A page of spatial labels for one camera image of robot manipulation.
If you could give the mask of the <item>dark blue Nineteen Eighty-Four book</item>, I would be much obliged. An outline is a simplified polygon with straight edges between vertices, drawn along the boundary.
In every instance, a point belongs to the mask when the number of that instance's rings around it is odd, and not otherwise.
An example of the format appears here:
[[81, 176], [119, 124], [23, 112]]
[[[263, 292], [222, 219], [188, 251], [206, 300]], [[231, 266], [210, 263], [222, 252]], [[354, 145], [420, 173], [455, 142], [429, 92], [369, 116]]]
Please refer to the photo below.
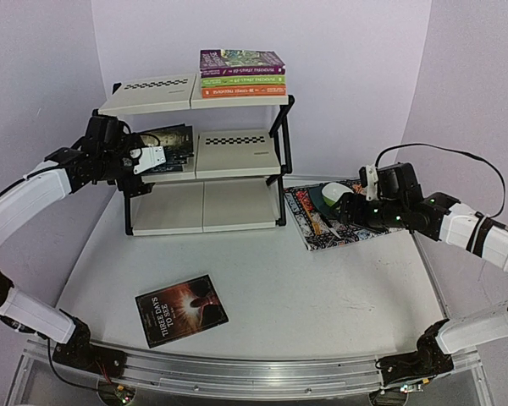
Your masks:
[[185, 165], [191, 158], [193, 158], [194, 154], [187, 155], [167, 155], [166, 156], [166, 164], [172, 166]]

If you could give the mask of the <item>orange 78-Storey Treehouse book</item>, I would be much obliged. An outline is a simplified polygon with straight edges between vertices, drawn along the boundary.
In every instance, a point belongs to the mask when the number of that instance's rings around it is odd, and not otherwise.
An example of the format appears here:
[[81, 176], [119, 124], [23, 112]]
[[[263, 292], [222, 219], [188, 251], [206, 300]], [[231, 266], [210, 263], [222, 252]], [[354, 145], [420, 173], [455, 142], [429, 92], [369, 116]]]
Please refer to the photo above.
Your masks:
[[201, 88], [202, 98], [286, 96], [286, 85], [232, 85]]

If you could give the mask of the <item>green Alice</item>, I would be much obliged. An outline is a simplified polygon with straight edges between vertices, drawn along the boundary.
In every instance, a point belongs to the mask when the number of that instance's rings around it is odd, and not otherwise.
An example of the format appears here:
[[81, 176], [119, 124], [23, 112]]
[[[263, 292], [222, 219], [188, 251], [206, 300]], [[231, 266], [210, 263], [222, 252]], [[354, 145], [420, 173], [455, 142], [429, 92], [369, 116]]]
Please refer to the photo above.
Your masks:
[[147, 146], [161, 146], [166, 152], [192, 156], [194, 152], [193, 127], [185, 124], [150, 129], [140, 133]]

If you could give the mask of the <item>dark red black book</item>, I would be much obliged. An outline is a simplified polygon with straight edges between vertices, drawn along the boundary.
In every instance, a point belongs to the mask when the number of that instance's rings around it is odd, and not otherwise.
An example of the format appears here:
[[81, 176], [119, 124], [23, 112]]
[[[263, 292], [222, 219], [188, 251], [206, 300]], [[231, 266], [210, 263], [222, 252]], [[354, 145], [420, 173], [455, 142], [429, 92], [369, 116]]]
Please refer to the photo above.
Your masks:
[[149, 348], [205, 332], [229, 321], [209, 275], [135, 298]]

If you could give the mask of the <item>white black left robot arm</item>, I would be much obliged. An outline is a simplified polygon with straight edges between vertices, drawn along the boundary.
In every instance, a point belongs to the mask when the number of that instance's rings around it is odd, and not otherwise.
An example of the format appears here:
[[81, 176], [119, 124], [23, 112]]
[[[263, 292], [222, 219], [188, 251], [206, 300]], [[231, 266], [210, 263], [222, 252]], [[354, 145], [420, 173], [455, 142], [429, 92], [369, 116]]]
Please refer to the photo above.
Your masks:
[[[126, 199], [150, 192], [140, 175], [165, 161], [160, 142], [145, 141], [119, 118], [93, 115], [72, 146], [51, 152], [0, 192], [0, 249], [27, 236], [45, 210], [89, 184], [111, 184]], [[53, 363], [111, 376], [119, 376], [124, 368], [123, 351], [94, 343], [86, 322], [27, 293], [1, 268], [0, 322], [44, 339], [51, 346]]]

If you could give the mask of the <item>floral Little Women book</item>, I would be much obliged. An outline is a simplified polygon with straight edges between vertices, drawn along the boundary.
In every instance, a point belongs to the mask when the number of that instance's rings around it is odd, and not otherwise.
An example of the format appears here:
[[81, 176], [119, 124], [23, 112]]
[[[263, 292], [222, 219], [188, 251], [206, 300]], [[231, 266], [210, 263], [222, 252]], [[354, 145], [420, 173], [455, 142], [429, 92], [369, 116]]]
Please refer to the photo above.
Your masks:
[[153, 168], [147, 169], [146, 173], [182, 173], [184, 171], [184, 164], [161, 164]]

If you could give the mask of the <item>purple 117-Storey Treehouse book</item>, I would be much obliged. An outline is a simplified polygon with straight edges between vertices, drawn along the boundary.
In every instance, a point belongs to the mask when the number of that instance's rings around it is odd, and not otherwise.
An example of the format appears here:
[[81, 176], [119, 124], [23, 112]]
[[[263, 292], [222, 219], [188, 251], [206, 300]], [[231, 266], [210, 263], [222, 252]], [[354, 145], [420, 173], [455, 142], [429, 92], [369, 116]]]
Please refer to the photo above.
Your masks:
[[202, 78], [284, 74], [285, 63], [273, 51], [201, 50], [199, 73]]

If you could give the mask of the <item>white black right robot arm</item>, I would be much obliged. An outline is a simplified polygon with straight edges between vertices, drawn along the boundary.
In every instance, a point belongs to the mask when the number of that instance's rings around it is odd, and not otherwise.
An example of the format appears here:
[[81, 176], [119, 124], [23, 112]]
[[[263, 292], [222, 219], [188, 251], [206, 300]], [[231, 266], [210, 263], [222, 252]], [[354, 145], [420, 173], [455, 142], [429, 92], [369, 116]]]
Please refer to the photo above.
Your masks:
[[[360, 170], [361, 191], [331, 184], [323, 200], [342, 224], [382, 231], [402, 228], [461, 248], [508, 274], [508, 225], [444, 193], [424, 196], [410, 163]], [[452, 355], [508, 337], [508, 301], [475, 314], [443, 319], [417, 340], [415, 351], [383, 357], [384, 383], [435, 377], [453, 369]]]

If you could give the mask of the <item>green 65-Storey Treehouse book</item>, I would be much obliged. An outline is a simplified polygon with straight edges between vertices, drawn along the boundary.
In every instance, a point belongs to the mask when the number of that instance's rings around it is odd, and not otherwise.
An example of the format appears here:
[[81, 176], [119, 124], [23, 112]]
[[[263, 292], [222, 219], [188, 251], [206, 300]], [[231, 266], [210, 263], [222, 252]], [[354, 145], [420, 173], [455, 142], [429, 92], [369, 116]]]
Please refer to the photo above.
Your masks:
[[284, 85], [285, 81], [286, 76], [284, 74], [239, 75], [239, 76], [202, 78], [201, 85], [202, 88], [235, 86], [235, 85]]

